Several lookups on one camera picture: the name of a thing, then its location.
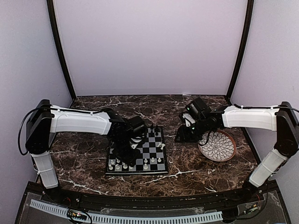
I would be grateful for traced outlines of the black grey chessboard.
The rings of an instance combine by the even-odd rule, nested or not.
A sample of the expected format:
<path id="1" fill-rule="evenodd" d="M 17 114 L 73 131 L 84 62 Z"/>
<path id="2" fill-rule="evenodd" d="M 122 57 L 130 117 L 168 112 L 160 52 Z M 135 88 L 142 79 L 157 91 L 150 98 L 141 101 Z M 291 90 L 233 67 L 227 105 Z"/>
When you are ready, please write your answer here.
<path id="1" fill-rule="evenodd" d="M 144 139 L 143 144 L 139 144 L 137 149 L 140 150 L 140 155 L 136 159 L 136 164 L 131 167 L 128 165 L 127 169 L 123 169 L 124 162 L 118 160 L 113 154 L 113 148 L 107 154 L 106 162 L 106 175 L 157 175 L 157 174 L 168 174 L 168 162 L 166 155 L 166 146 L 161 150 L 158 146 L 164 143 L 164 131 L 162 126 L 151 126 L 148 128 L 147 137 Z M 148 169 L 144 170 L 144 159 L 147 158 Z M 108 169 L 108 165 L 113 166 L 113 170 Z M 116 170 L 115 165 L 119 164 L 120 169 Z"/>

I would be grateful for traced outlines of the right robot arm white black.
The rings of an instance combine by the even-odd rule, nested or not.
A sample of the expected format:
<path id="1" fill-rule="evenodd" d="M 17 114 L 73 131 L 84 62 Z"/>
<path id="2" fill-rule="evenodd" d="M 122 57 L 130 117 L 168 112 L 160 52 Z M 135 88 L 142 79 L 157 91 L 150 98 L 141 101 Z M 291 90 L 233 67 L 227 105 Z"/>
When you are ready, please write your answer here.
<path id="1" fill-rule="evenodd" d="M 247 178 L 238 198 L 249 202 L 256 196 L 256 188 L 283 166 L 299 150 L 299 120 L 297 109 L 283 101 L 272 106 L 220 105 L 211 109 L 197 97 L 180 114 L 183 124 L 178 128 L 175 142 L 200 142 L 205 134 L 223 128 L 245 128 L 276 133 L 276 142 L 270 152 Z"/>

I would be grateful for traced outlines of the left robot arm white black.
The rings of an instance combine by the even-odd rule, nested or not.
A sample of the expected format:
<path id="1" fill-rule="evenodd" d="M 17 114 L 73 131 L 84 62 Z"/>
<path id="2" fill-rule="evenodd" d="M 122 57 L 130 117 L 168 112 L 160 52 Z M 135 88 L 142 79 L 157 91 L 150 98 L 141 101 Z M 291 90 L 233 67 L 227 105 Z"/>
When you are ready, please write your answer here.
<path id="1" fill-rule="evenodd" d="M 140 154 L 137 145 L 144 140 L 147 127 L 144 120 L 135 116 L 122 118 L 111 108 L 99 111 L 84 111 L 52 105 L 43 99 L 37 107 L 29 111 L 21 125 L 26 126 L 25 151 L 30 154 L 40 175 L 47 195 L 55 203 L 63 203 L 66 193 L 61 190 L 50 155 L 50 134 L 62 132 L 95 133 L 104 135 L 112 143 L 113 154 L 128 166 L 136 164 Z"/>

